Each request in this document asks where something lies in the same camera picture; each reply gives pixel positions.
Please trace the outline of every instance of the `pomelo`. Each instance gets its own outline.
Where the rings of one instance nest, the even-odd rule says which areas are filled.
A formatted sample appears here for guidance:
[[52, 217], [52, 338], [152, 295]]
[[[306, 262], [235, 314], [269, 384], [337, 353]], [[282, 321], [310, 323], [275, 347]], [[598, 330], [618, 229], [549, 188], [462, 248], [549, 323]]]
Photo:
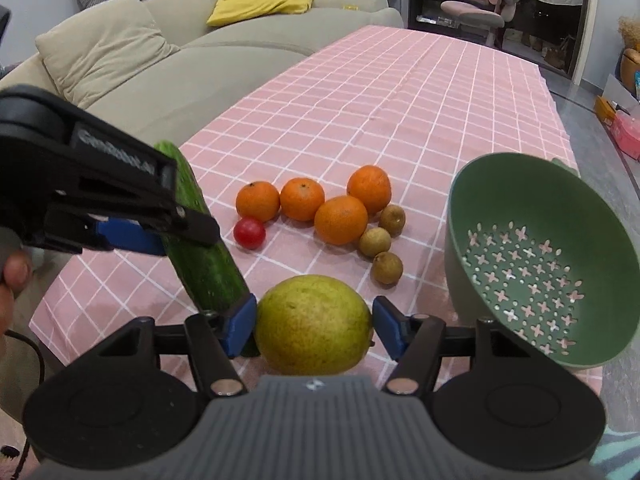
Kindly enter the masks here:
[[285, 375], [334, 375], [353, 368], [369, 349], [367, 304], [346, 283], [316, 274], [270, 288], [258, 302], [255, 340]]

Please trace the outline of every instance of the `orange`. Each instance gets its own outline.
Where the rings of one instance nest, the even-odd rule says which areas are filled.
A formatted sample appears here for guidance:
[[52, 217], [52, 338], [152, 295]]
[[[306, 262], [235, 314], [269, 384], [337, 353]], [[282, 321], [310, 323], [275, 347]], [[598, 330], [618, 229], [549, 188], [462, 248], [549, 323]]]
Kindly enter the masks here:
[[324, 203], [324, 189], [310, 178], [292, 178], [280, 192], [282, 212], [293, 220], [309, 222]]
[[244, 186], [236, 196], [236, 211], [241, 217], [250, 216], [260, 222], [268, 222], [278, 214], [280, 194], [269, 182], [252, 182]]
[[359, 199], [370, 215], [382, 211], [391, 202], [389, 176], [377, 166], [363, 166], [349, 178], [347, 195]]
[[314, 226], [323, 242], [344, 245], [360, 238], [368, 222], [369, 215], [363, 203], [353, 196], [343, 195], [327, 200], [318, 208]]

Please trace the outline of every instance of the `yellow pillow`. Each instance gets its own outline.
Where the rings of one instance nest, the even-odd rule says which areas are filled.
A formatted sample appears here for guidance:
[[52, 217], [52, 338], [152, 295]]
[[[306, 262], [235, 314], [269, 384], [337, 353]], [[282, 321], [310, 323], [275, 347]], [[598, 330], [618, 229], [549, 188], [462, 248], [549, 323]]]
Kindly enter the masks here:
[[312, 2], [313, 0], [218, 0], [207, 25], [222, 27], [276, 13], [303, 14], [311, 8]]

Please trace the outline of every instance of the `red tomato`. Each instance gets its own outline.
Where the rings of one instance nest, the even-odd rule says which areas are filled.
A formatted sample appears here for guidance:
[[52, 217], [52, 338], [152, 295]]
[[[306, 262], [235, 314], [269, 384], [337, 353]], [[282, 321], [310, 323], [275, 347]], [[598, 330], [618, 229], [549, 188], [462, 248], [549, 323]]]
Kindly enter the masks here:
[[264, 225], [255, 218], [241, 218], [234, 227], [234, 238], [241, 247], [254, 250], [262, 245], [267, 236]]

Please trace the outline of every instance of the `table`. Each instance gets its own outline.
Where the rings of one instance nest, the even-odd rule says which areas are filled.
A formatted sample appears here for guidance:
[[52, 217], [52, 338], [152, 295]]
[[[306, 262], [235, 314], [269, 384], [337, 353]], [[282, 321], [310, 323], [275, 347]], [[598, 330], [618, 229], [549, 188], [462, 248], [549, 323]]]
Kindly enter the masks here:
[[[568, 136], [537, 67], [473, 43], [387, 27], [365, 27], [337, 41], [243, 98], [181, 147], [252, 292], [260, 298], [296, 274], [335, 276], [371, 303], [385, 294], [406, 314], [455, 324], [444, 275], [445, 209], [453, 176], [491, 152], [559, 157], [575, 166]], [[317, 241], [313, 227], [278, 218], [259, 252], [232, 241], [238, 190], [294, 176], [318, 179], [328, 198], [345, 193], [364, 164], [390, 175], [393, 203], [407, 226], [392, 251], [404, 275], [391, 288], [369, 277], [370, 262], [352, 247]], [[63, 362], [72, 361], [134, 316], [159, 324], [195, 309], [167, 258], [114, 251], [75, 256], [49, 289], [31, 329]], [[393, 369], [376, 345], [348, 373], [382, 385]], [[251, 388], [269, 372], [262, 359], [234, 361]], [[446, 359], [438, 384], [468, 367]], [[162, 368], [191, 383], [186, 359]], [[578, 374], [599, 391], [601, 369]]]

